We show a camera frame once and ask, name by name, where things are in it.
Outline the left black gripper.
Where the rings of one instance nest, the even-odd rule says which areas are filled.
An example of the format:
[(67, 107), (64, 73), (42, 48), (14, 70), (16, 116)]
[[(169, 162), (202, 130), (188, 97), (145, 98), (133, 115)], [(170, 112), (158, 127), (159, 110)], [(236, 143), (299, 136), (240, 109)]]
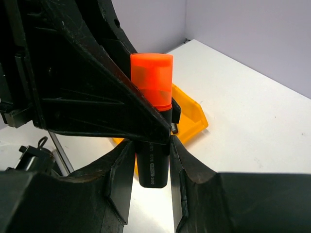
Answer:
[(33, 122), (39, 126), (29, 67), (24, 23), (38, 13), (36, 0), (0, 2), (0, 116), (13, 128)]

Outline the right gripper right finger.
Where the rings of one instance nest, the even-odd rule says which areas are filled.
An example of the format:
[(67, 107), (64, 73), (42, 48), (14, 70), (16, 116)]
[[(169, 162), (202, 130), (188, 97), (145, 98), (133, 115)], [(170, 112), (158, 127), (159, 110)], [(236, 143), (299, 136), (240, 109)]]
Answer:
[(170, 140), (177, 233), (308, 233), (309, 174), (215, 172)]

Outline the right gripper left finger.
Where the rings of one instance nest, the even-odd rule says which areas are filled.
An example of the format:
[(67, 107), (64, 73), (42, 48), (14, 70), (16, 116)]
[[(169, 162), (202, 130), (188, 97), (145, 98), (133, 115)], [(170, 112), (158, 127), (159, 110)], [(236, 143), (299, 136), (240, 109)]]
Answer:
[(21, 170), (0, 174), (3, 233), (121, 233), (128, 223), (134, 143), (68, 176)]

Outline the orange black highlighter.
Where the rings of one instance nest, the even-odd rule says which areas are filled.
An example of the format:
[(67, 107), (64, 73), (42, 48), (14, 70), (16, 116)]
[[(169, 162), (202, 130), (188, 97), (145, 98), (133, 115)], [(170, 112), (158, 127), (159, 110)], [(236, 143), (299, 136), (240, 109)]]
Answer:
[(135, 143), (138, 181), (145, 188), (164, 188), (168, 182), (169, 139), (172, 130), (173, 106), (170, 104), (160, 108), (159, 112), (169, 126), (169, 132), (165, 135), (165, 143), (157, 144), (142, 141)]

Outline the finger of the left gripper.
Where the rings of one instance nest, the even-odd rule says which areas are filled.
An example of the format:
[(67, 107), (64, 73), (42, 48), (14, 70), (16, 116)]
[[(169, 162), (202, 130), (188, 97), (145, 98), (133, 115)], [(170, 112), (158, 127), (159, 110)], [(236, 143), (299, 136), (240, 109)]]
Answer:
[(130, 79), (135, 48), (109, 0), (26, 0), (34, 125), (61, 135), (164, 144), (170, 126)]
[[(130, 55), (137, 53), (120, 26), (110, 0), (97, 1), (97, 42), (116, 68), (107, 67), (114, 80), (102, 85), (105, 99), (97, 110), (97, 121), (109, 135), (166, 135), (169, 126), (131, 81)], [(172, 98), (172, 123), (180, 119), (180, 106)]]

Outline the orange highlighter cap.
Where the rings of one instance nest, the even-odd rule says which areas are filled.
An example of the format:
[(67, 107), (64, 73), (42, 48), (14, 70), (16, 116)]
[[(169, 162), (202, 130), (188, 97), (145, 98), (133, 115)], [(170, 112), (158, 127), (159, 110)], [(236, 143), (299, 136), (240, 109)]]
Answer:
[(130, 55), (131, 81), (160, 112), (172, 108), (173, 56), (161, 53)]

